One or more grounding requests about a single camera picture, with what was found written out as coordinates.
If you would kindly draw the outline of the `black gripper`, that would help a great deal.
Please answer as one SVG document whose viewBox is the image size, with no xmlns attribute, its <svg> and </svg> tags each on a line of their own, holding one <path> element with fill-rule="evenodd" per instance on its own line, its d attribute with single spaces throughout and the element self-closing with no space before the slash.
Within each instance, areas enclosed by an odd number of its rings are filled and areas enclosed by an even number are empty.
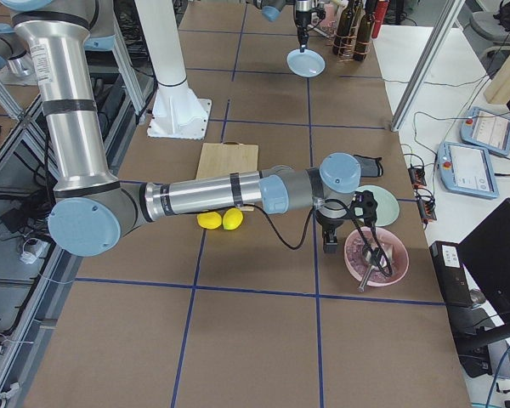
<svg viewBox="0 0 510 408">
<path fill-rule="evenodd" d="M 297 28 L 309 29 L 325 17 L 324 1 L 297 0 L 294 4 L 294 21 Z"/>
<path fill-rule="evenodd" d="M 327 202 L 315 211 L 315 218 L 322 229 L 324 253 L 335 253 L 338 248 L 337 230 L 346 220 L 352 220 L 350 211 L 341 202 Z"/>
</svg>

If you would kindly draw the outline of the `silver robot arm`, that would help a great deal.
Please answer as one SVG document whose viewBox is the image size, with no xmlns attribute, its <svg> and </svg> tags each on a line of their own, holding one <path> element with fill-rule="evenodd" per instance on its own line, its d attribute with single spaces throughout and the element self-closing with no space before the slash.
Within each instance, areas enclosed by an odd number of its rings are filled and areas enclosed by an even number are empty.
<svg viewBox="0 0 510 408">
<path fill-rule="evenodd" d="M 106 252 L 131 231 L 165 216 L 261 202 L 268 214 L 311 207 L 334 217 L 351 202 L 361 166 L 333 153 L 318 167 L 286 166 L 172 184 L 128 183 L 109 169 L 86 52 L 117 36 L 110 1 L 9 1 L 12 27 L 28 45 L 59 177 L 48 230 L 81 257 Z"/>
</svg>

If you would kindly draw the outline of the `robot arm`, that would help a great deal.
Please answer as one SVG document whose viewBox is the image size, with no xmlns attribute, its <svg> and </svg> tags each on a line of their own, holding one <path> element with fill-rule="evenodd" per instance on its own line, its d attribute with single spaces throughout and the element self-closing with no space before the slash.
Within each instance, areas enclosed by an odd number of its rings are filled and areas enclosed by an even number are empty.
<svg viewBox="0 0 510 408">
<path fill-rule="evenodd" d="M 258 9 L 268 21 L 275 21 L 285 6 L 291 5 L 295 26 L 301 30 L 317 26 L 326 17 L 324 1 L 254 0 L 248 3 Z"/>
</svg>

